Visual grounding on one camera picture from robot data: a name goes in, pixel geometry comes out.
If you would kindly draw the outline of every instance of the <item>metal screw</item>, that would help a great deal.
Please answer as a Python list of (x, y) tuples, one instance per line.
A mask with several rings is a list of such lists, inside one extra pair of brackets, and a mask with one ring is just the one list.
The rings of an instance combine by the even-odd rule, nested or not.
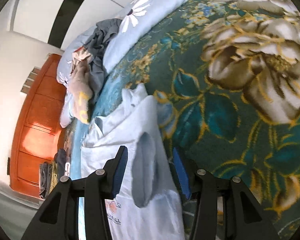
[(98, 170), (96, 170), (96, 174), (97, 175), (103, 175), (103, 174), (105, 174), (105, 170), (104, 169), (98, 169)]
[(69, 177), (68, 177), (68, 176), (62, 176), (62, 177), (60, 178), (60, 181), (61, 181), (62, 183), (66, 183), (68, 180), (69, 180)]
[(241, 181), (240, 177), (238, 177), (238, 176), (234, 176), (234, 177), (232, 178), (232, 180), (233, 180), (233, 182), (235, 182), (235, 183), (239, 183), (239, 182)]
[(204, 169), (198, 169), (198, 170), (197, 170), (197, 173), (198, 173), (199, 175), (203, 176), (203, 175), (206, 175), (207, 172), (206, 172)]

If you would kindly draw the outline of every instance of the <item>black stripe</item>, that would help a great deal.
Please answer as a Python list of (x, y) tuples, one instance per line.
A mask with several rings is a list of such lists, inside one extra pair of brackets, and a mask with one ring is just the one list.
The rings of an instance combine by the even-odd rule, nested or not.
[(48, 44), (61, 48), (67, 30), (84, 0), (63, 0), (54, 20)]

